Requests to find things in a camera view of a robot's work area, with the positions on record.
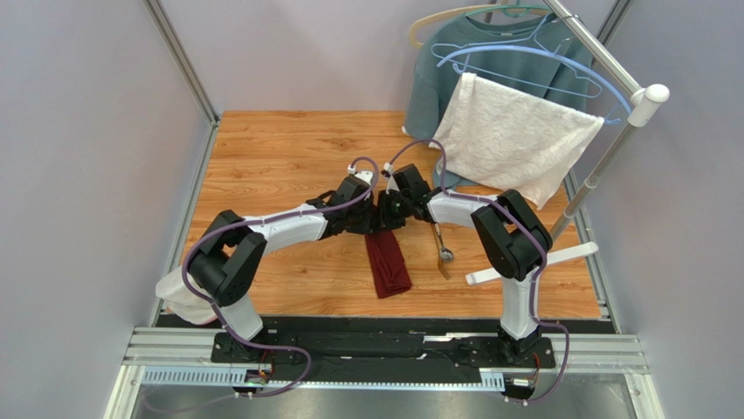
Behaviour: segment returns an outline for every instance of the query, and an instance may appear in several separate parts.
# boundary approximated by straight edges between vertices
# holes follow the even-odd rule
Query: white cloth
[[[517,189],[540,210],[603,124],[604,118],[466,72],[434,139],[447,152],[447,170]]]
[[[189,283],[197,291],[201,291],[201,287],[194,282],[191,275],[188,278]],[[189,323],[203,325],[217,318],[210,303],[198,298],[183,284],[181,266],[178,266],[171,273],[157,281],[155,295],[163,300],[163,306],[166,310],[173,312]]]

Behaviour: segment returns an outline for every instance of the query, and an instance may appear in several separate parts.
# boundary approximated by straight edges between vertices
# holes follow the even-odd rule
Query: gray wall
[[[734,0],[635,0],[610,44],[642,85],[672,91],[588,211],[616,309],[675,419],[744,411],[742,16]],[[590,151],[582,173],[602,150]]]
[[[0,3],[0,417],[99,418],[207,124],[141,0]]]
[[[162,0],[218,112],[408,104],[421,17],[486,0]],[[566,0],[598,30],[613,0]],[[423,32],[419,37],[425,39]]]

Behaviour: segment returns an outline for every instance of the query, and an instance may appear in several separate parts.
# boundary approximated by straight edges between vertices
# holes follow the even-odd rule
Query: metal pole
[[[568,11],[566,6],[564,6],[559,0],[544,1],[550,9],[553,9],[553,12],[557,17],[563,18],[563,22],[566,26],[574,32],[574,35],[576,35],[579,41],[587,47],[589,52],[591,52],[591,55],[607,68],[610,74],[612,74],[612,77],[622,85],[623,89],[625,89],[628,94],[633,94],[641,89],[641,85],[639,85],[638,82],[635,81],[635,79],[633,79],[633,77],[623,68],[623,66],[617,62],[615,57],[607,51],[607,48],[605,48],[604,45],[602,45],[594,35],[589,32],[586,26],[584,26],[578,18],[570,18],[575,17],[575,15]]]
[[[186,56],[186,51],[183,50],[183,45],[181,45],[181,41],[176,35],[176,30],[173,29],[173,24],[171,24],[168,19],[168,14],[166,14],[165,9],[163,9],[160,0],[142,0],[142,2],[148,8],[150,16],[153,18],[157,29],[160,31],[165,44],[168,46],[168,49],[170,49],[170,53],[173,54],[173,58],[176,60],[178,68],[181,69],[181,73],[186,79],[186,83],[189,85],[191,92],[196,98],[196,103],[200,108],[202,108],[204,118],[206,118],[214,127],[219,121],[219,114],[215,110],[215,107],[212,106],[210,98],[204,90],[204,86],[202,86],[201,81],[199,81],[199,78],[196,76],[194,66],[189,62],[189,58]]]
[[[620,22],[623,21],[623,17],[625,17],[625,14],[628,12],[631,3],[633,3],[633,0],[615,1],[615,4],[610,10],[610,14],[607,15],[602,27],[599,28],[599,33],[596,34],[596,39],[601,42],[602,45],[607,45],[612,39],[612,36],[615,35],[617,27],[620,25]]]
[[[500,4],[506,4],[506,3],[509,3],[509,0],[501,0]],[[488,4],[496,4],[496,0],[488,0]],[[486,22],[487,24],[490,24],[491,20],[493,20],[493,12],[489,11],[488,13],[486,13],[486,17],[483,19],[483,21]]]
[[[587,176],[587,178],[584,180],[581,188],[576,192],[574,198],[571,199],[571,202],[568,203],[568,206],[566,206],[566,208],[563,210],[561,217],[558,218],[555,224],[553,224],[553,228],[550,230],[550,236],[553,238],[553,240],[557,239],[558,236],[560,236],[561,233],[566,229],[566,227],[568,227],[568,225],[576,216],[576,213],[579,212],[579,209],[584,204],[584,200],[586,200],[586,197],[594,191],[596,185],[599,183],[600,180],[602,180],[602,174],[604,173],[604,170],[607,169],[607,167],[612,163],[612,160],[615,159],[615,156],[617,156],[617,152],[620,151],[620,148],[626,142],[628,142],[628,140],[633,136],[633,134],[638,131],[638,129],[638,127],[633,127],[631,124],[625,124],[625,128],[623,128],[623,131],[612,142],[610,149],[608,149],[607,152],[604,153],[602,159],[594,167],[594,170],[592,170],[589,176]]]

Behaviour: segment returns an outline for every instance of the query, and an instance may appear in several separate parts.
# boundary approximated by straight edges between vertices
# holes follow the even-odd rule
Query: metal spoon
[[[434,231],[434,238],[437,239],[437,242],[439,244],[439,260],[437,260],[437,268],[439,269],[439,272],[442,274],[444,279],[449,280],[451,276],[444,264],[449,264],[452,260],[454,260],[455,254],[452,253],[451,250],[444,247],[444,241],[442,240],[442,231],[439,229],[439,224],[432,224],[431,230]]]
[[[432,224],[431,229],[434,231],[434,237],[439,243],[439,258],[442,259],[442,262],[449,264],[451,261],[455,260],[455,254],[452,253],[451,250],[444,247],[444,241],[442,240],[442,231],[439,229],[439,224]]]

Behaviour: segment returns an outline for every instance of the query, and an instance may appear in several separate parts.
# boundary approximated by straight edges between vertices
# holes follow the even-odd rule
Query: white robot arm
[[[344,203],[369,192],[371,176],[369,172],[349,175],[337,191],[282,213],[241,218],[225,211],[215,219],[205,233],[210,238],[200,240],[191,258],[187,257],[187,271],[210,295],[213,307],[232,331],[250,340],[263,327],[248,293],[263,255],[343,231],[365,234],[393,230],[413,216],[429,223],[455,223],[476,229],[489,261],[504,278],[501,327],[508,345],[519,352],[520,347],[530,347],[530,342],[539,339],[530,312],[530,285],[541,255],[534,240],[527,239],[522,230],[530,231],[544,251],[550,249],[552,241],[518,192],[470,196],[431,190],[418,170],[409,165],[390,175],[395,187],[380,192],[377,208],[371,196],[342,208]],[[510,233],[505,227],[508,219],[492,203],[507,208],[510,218],[518,220],[523,229]],[[235,247],[229,257],[223,252],[225,245]]]

